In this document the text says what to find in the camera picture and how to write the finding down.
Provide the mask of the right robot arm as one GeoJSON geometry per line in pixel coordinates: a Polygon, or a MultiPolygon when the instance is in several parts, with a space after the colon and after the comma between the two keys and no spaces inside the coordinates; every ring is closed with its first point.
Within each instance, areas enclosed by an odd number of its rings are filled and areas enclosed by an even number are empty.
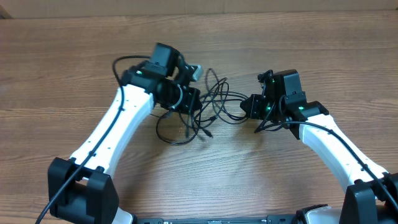
{"type": "Polygon", "coordinates": [[[397,223],[397,174],[372,161],[343,133],[318,101],[307,101],[296,70],[257,76],[262,92],[252,94],[240,107],[255,129],[288,129],[324,162],[340,183],[345,198],[341,209],[327,204],[280,215],[278,223],[397,223]]]}

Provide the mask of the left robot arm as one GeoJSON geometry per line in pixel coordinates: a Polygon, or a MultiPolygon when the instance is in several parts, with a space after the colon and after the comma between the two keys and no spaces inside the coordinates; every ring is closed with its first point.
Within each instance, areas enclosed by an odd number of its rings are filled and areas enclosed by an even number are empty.
{"type": "Polygon", "coordinates": [[[203,75],[175,48],[158,43],[152,55],[115,74],[114,100],[89,138],[68,159],[56,157],[47,172],[49,202],[46,213],[71,223],[137,222],[123,210],[113,183],[119,160],[139,125],[155,105],[168,112],[191,115],[201,108],[200,91],[190,87],[203,75]]]}

